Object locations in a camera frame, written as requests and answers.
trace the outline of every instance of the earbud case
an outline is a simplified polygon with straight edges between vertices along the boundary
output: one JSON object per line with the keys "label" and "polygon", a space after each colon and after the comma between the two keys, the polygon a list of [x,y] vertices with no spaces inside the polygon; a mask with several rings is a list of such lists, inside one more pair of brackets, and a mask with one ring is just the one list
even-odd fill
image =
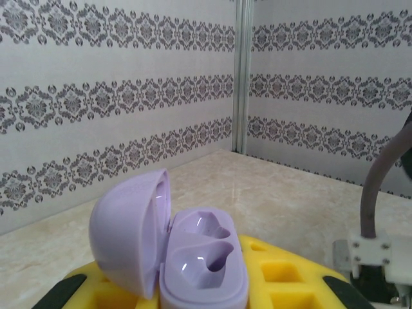
{"label": "earbud case", "polygon": [[159,282],[162,309],[245,309],[248,275],[225,211],[193,208],[171,222],[167,170],[130,178],[96,203],[92,253],[114,284],[146,299]]}

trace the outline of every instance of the marble countertop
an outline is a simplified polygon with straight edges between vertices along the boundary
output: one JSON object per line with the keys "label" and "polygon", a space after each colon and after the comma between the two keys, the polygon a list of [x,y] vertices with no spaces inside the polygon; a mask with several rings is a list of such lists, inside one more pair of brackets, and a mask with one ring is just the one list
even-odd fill
{"label": "marble countertop", "polygon": [[[359,226],[361,187],[217,151],[170,171],[173,215],[217,207],[246,234],[331,266],[332,243]],[[90,261],[95,200],[0,236],[0,308],[31,308]],[[377,227],[412,236],[412,201],[380,193]]]}

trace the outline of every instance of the yellow foam holder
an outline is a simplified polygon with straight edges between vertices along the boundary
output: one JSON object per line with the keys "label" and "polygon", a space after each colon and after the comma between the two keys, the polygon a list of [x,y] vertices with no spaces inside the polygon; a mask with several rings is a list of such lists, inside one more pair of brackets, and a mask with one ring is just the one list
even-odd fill
{"label": "yellow foam holder", "polygon": [[[345,309],[324,277],[347,283],[339,273],[249,236],[239,237],[249,276],[248,309]],[[66,276],[87,278],[62,309],[158,309],[159,291],[139,298],[108,281],[97,264]]]}

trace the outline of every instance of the gray cable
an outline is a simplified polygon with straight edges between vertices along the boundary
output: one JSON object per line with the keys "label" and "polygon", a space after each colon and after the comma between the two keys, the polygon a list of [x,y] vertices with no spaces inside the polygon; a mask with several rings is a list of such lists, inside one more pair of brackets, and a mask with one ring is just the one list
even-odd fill
{"label": "gray cable", "polygon": [[379,188],[392,165],[412,148],[412,122],[382,149],[366,177],[360,200],[360,234],[365,238],[376,238],[375,207]]}

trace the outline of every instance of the damask wallpaper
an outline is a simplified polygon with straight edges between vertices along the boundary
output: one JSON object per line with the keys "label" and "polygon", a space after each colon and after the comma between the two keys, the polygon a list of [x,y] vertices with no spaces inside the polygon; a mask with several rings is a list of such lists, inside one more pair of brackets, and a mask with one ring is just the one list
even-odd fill
{"label": "damask wallpaper", "polygon": [[229,0],[0,1],[0,234],[230,149]]}
{"label": "damask wallpaper", "polygon": [[[247,154],[362,184],[412,107],[411,1],[256,1]],[[411,198],[400,162],[382,190]]]}

